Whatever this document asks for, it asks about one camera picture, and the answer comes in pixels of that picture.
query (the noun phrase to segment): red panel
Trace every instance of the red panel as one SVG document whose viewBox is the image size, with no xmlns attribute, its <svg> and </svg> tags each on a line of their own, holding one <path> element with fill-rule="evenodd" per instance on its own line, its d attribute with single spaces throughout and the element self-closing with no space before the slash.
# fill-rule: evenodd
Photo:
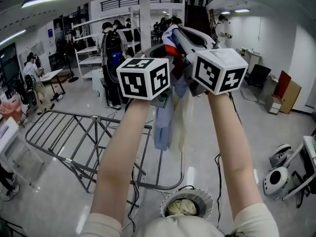
<svg viewBox="0 0 316 237">
<path fill-rule="evenodd" d="M 290 77 L 286 72 L 282 70 L 274 95 L 277 95 L 279 98 L 282 99 L 291 79 L 292 77 Z"/>
</svg>

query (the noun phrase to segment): white cube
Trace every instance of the white cube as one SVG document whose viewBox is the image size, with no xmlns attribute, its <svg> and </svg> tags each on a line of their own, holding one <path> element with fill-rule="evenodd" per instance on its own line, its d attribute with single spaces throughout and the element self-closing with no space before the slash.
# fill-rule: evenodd
<svg viewBox="0 0 316 237">
<path fill-rule="evenodd" d="M 214 95 L 239 89 L 248 64 L 232 48 L 196 52 L 192 78 Z"/>
<path fill-rule="evenodd" d="M 130 58 L 117 74 L 124 97 L 153 100 L 170 87 L 168 59 Z"/>
</svg>

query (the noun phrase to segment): pillar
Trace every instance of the pillar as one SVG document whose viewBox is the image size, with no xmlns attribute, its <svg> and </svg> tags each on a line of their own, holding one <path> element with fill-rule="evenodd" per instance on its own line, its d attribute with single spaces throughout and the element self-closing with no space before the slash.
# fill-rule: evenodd
<svg viewBox="0 0 316 237">
<path fill-rule="evenodd" d="M 169 18 L 172 18 L 172 9 L 169 9 L 169 11 L 168 11 L 168 13 L 169 13 Z"/>
<path fill-rule="evenodd" d="M 150 0 L 139 0 L 140 37 L 142 51 L 152 47 L 150 32 Z"/>
</svg>

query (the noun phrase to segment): red cloth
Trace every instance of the red cloth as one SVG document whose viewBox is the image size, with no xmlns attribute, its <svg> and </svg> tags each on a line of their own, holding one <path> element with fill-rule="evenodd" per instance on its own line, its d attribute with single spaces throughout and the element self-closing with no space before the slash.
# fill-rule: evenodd
<svg viewBox="0 0 316 237">
<path fill-rule="evenodd" d="M 183 57 L 181 53 L 179 53 L 178 50 L 173 46 L 164 45 L 164 48 L 166 49 L 167 54 L 171 54 L 174 56 L 175 64 L 172 73 L 176 77 L 176 79 L 179 79 L 182 76 L 184 69 Z"/>
</svg>

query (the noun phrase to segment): gray metal frame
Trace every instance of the gray metal frame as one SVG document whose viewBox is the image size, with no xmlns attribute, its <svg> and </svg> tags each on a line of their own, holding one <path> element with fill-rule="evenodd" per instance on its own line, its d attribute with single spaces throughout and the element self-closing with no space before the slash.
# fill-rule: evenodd
<svg viewBox="0 0 316 237">
<path fill-rule="evenodd" d="M 47 120 L 53 115 L 56 114 L 56 116 L 49 122 L 47 123 Z M 45 132 L 37 139 L 35 140 L 34 137 L 35 135 L 38 133 L 38 131 L 44 127 L 45 124 L 48 124 L 45 131 L 48 129 L 49 126 L 52 125 L 52 123 L 56 120 L 56 118 L 62 115 L 62 118 L 60 119 L 59 122 L 57 122 L 57 124 L 54 126 L 54 128 L 52 129 L 52 131 L 48 134 L 48 136 L 44 139 L 44 142 L 41 145 L 38 145 L 38 141 L 40 138 L 43 138 L 43 136 L 45 136 Z M 43 146 L 45 145 L 45 143 L 47 142 L 48 138 L 52 135 L 52 133 L 56 130 L 56 128 L 62 123 L 61 121 L 66 117 L 66 116 L 71 116 L 71 118 L 68 120 L 67 123 L 62 124 L 63 128 L 61 129 L 60 133 L 55 137 L 55 139 L 53 140 L 53 143 L 48 147 L 48 150 L 43 148 Z M 91 123 L 89 125 L 89 127 L 86 129 L 84 128 L 84 126 L 81 124 L 81 120 L 83 118 L 88 118 L 91 119 Z M 68 136 L 66 137 L 66 139 L 63 141 L 61 147 L 58 150 L 55 150 L 56 145 L 58 144 L 58 142 L 62 139 L 64 139 L 64 135 L 66 133 L 66 131 L 69 129 L 69 127 L 71 126 L 71 124 L 73 122 L 77 122 L 76 125 L 72 128 L 72 130 L 70 130 L 70 133 L 68 134 Z M 39 124 L 41 122 L 41 125 L 39 126 L 39 128 L 34 132 L 34 134 L 32 136 L 28 136 L 29 133 L 33 130 L 33 128 Z M 27 141 L 27 143 L 29 143 L 30 145 L 32 145 L 33 147 L 43 151 L 44 153 L 57 158 L 65 167 L 67 167 L 71 172 L 74 173 L 74 175 L 76 176 L 76 178 L 78 179 L 78 181 L 80 182 L 80 184 L 83 186 L 83 188 L 85 189 L 85 191 L 87 193 L 89 193 L 89 187 L 91 185 L 91 182 L 96 183 L 96 179 L 94 179 L 94 175 L 97 174 L 97 168 L 100 164 L 100 154 L 102 152 L 102 150 L 105 150 L 106 147 L 100 146 L 99 143 L 102 140 L 102 137 L 104 136 L 104 134 L 106 133 L 108 135 L 109 138 L 112 137 L 111 133 L 108 131 L 108 127 L 110 125 L 110 123 L 115 123 L 115 124 L 119 124 L 120 120 L 117 119 L 113 119 L 113 118 L 105 118 L 102 116 L 91 116 L 91 115 L 84 115 L 84 114 L 75 114 L 75 113 L 67 113 L 67 112 L 63 112 L 63 111 L 47 111 L 45 113 L 43 113 L 38 120 L 31 126 L 31 128 L 27 131 L 26 135 L 25 135 L 25 140 Z M 98 136 L 98 125 L 102 128 L 102 133 L 100 135 L 100 137 Z M 65 158 L 62 157 L 60 155 L 58 155 L 58 152 L 60 152 L 60 150 L 66 145 L 69 137 L 72 135 L 72 133 L 74 132 L 74 130 L 80 126 L 81 129 L 84 131 L 84 135 L 83 137 L 80 139 L 78 145 L 76 146 L 75 150 L 73 151 L 72 155 L 70 158 Z M 95 138 L 92 138 L 89 134 L 90 130 L 94 128 L 94 133 L 95 133 Z M 146 175 L 145 171 L 143 170 L 143 164 L 144 164 L 144 159 L 145 159 L 145 155 L 146 155 L 146 149 L 147 149 L 147 145 L 148 145 L 148 140 L 149 140 L 149 136 L 151 134 L 151 130 L 153 129 L 150 125 L 145 125 L 144 126 L 145 129 L 148 129 L 148 133 L 145 133 L 145 135 L 147 135 L 146 138 L 146 143 L 145 143 L 145 147 L 144 147 L 144 151 L 143 151 L 143 156 L 142 159 L 140 161 L 140 165 L 137 164 L 136 162 L 134 163 L 134 166 L 136 168 L 139 169 L 138 171 L 138 175 L 136 178 L 136 184 L 139 187 L 145 187 L 145 188 L 151 188 L 151 189 L 158 189 L 158 190 L 172 190 L 176 187 L 178 187 L 183 179 L 184 179 L 184 161 L 183 161 L 183 154 L 181 154 L 181 169 L 180 169 L 180 180 L 177 184 L 173 185 L 173 186 L 161 186 L 158 185 L 159 183 L 159 177 L 160 177 L 160 169 L 161 169 L 161 161 L 162 161 L 162 157 L 163 157 L 163 151 L 160 152 L 160 158 L 159 158 L 159 162 L 158 162 L 158 172 L 157 172 L 157 177 L 156 177 L 156 183 L 155 184 L 149 184 L 149 183 L 145 183 L 141 181 L 141 178 L 143 175 Z M 94 144 L 93 150 L 88 158 L 88 161 L 85 165 L 79 164 L 78 162 L 76 162 L 76 154 L 78 152 L 78 150 L 80 149 L 84 139 L 88 137 Z M 90 164 L 90 161 L 92 159 L 92 157 L 94 156 L 94 154 L 96 154 L 96 162 L 93 165 L 93 168 L 88 167 Z M 86 178 L 89 180 L 88 184 L 85 185 L 82 182 L 82 178 Z"/>
</svg>

